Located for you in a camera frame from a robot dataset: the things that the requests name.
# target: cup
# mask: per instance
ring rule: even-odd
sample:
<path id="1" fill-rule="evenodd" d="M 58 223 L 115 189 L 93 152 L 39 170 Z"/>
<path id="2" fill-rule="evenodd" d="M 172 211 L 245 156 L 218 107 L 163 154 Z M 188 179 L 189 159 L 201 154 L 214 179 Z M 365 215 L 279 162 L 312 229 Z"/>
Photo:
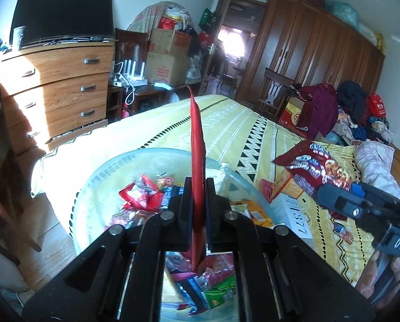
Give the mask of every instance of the cup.
<path id="1" fill-rule="evenodd" d="M 23 43 L 23 37 L 24 37 L 24 27 L 18 27 L 14 28 L 13 32 L 13 50 L 20 50 L 21 49 L 21 44 Z"/>

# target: door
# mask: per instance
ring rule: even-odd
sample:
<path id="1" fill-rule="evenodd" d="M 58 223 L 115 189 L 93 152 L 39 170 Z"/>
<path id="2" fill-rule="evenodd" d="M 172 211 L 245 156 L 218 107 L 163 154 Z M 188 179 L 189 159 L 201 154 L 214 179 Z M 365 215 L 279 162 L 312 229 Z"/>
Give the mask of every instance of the door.
<path id="1" fill-rule="evenodd" d="M 305 68 L 310 64 L 312 50 L 309 45 L 315 44 L 321 27 L 322 10 L 309 3 L 300 1 L 295 15 L 294 25 L 277 73 L 301 82 Z"/>
<path id="2" fill-rule="evenodd" d="M 299 0 L 269 0 L 236 100 L 253 106 L 266 68 L 279 66 L 289 40 Z"/>
<path id="3" fill-rule="evenodd" d="M 368 94 L 376 91 L 385 56 L 367 40 L 362 66 L 357 78 L 361 88 Z"/>
<path id="4" fill-rule="evenodd" d="M 303 86 L 334 83 L 347 26 L 327 12 L 321 13 L 318 36 L 313 38 L 313 55 L 308 66 L 300 72 L 298 82 Z"/>
<path id="5" fill-rule="evenodd" d="M 344 81 L 358 79 L 365 49 L 365 38 L 355 30 L 346 28 L 343 50 L 336 68 L 337 76 L 332 77 L 330 85 L 338 89 Z"/>
<path id="6" fill-rule="evenodd" d="M 210 62 L 212 61 L 213 52 L 214 52 L 214 49 L 215 49 L 216 42 L 218 40 L 218 34 L 219 34 L 219 31 L 221 30 L 222 24 L 224 23 L 224 19 L 225 19 L 225 16 L 227 14 L 227 11 L 228 11 L 230 1 L 231 0 L 223 0 L 222 4 L 219 5 L 218 9 L 216 10 L 216 13 L 220 16 L 220 18 L 219 18 L 219 22 L 218 22 L 217 28 L 215 30 L 215 34 L 213 36 L 213 44 L 212 44 L 212 46 L 210 48 L 209 57 L 207 59 L 206 67 L 205 67 L 203 78 L 202 78 L 202 81 L 201 81 L 201 86 L 200 86 L 200 92 L 201 93 L 203 93 L 205 91 L 204 84 L 205 84 L 205 81 L 206 81 L 207 70 L 209 69 Z"/>

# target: black tv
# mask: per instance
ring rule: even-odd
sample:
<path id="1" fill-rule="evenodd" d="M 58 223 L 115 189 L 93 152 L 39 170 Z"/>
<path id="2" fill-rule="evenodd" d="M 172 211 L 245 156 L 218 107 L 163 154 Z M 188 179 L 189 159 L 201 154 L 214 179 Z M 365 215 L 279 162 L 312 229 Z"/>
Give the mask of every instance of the black tv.
<path id="1" fill-rule="evenodd" d="M 25 26 L 22 46 L 76 37 L 112 37 L 112 0 L 18 0 L 11 25 Z"/>

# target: patterned bedsheet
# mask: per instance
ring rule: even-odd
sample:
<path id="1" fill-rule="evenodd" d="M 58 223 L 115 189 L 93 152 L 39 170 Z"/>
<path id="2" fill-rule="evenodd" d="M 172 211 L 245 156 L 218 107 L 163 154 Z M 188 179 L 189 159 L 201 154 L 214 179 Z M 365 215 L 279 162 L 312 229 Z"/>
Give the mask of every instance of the patterned bedsheet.
<path id="1" fill-rule="evenodd" d="M 201 109 L 207 156 L 229 163 L 258 188 L 262 178 L 273 181 L 282 167 L 271 161 L 301 138 L 229 98 L 197 97 Z M 79 190 L 103 163 L 124 152 L 161 147 L 190 150 L 189 101 L 171 103 L 155 110 L 96 129 L 59 146 L 35 166 L 32 193 L 45 192 L 60 223 L 70 234 L 72 212 Z M 323 144 L 354 178 L 359 177 L 353 147 Z M 343 222 L 354 235 L 349 245 L 336 235 L 327 210 L 306 193 L 299 198 L 312 232 L 316 252 L 349 283 L 355 285 L 370 258 L 373 237 L 353 220 Z"/>

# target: metal drawer pull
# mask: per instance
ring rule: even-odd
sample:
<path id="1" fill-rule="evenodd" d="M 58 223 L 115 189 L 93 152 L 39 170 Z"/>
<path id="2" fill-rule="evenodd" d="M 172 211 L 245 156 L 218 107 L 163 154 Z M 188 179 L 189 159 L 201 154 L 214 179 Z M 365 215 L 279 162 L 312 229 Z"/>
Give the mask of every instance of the metal drawer pull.
<path id="1" fill-rule="evenodd" d="M 100 59 L 99 58 L 84 59 L 84 64 L 94 64 L 94 63 L 100 63 Z"/>
<path id="2" fill-rule="evenodd" d="M 35 105 L 36 105 L 36 102 L 31 102 L 30 104 L 24 105 L 24 109 L 29 109 L 29 108 L 31 108 L 32 106 L 35 106 Z"/>
<path id="3" fill-rule="evenodd" d="M 40 131 L 31 131 L 26 133 L 27 138 L 33 138 L 34 136 L 37 136 L 40 133 Z"/>
<path id="4" fill-rule="evenodd" d="M 32 70 L 26 71 L 23 75 L 21 75 L 21 77 L 28 77 L 28 76 L 32 76 L 35 73 L 36 69 L 33 68 Z"/>
<path id="5" fill-rule="evenodd" d="M 91 109 L 90 111 L 88 111 L 88 112 L 81 112 L 81 117 L 85 117 L 85 116 L 91 116 L 91 115 L 93 115 L 94 114 L 94 109 Z"/>
<path id="6" fill-rule="evenodd" d="M 83 86 L 81 87 L 81 92 L 87 92 L 88 90 L 93 90 L 94 88 L 96 88 L 96 85 Z"/>

